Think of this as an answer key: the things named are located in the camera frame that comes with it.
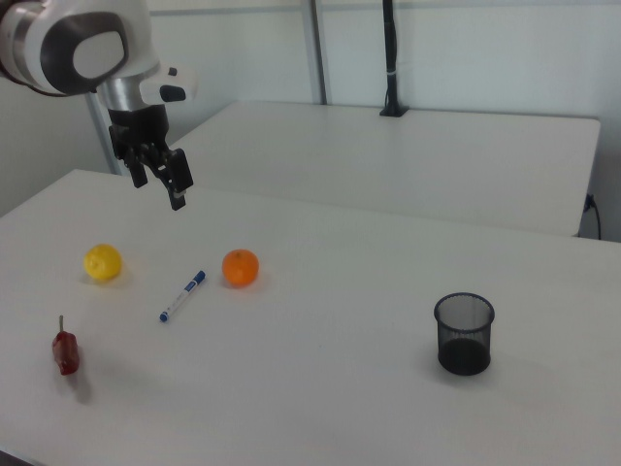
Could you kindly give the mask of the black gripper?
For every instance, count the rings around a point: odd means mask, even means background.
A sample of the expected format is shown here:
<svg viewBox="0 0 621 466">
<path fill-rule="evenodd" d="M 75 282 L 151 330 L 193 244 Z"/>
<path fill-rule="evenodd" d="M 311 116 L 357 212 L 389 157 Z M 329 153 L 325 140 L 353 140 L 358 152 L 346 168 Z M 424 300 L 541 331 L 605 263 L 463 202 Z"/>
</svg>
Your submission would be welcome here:
<svg viewBox="0 0 621 466">
<path fill-rule="evenodd" d="M 108 114 L 114 156 L 125 161 L 133 185 L 140 188 L 147 184 L 141 154 L 135 148 L 155 147 L 155 155 L 150 158 L 154 175 L 167 189 L 172 210 L 183 208 L 185 193 L 193 185 L 193 178 L 185 152 L 169 150 L 166 144 L 169 121 L 165 106 L 147 106 L 136 111 L 108 110 Z"/>
</svg>

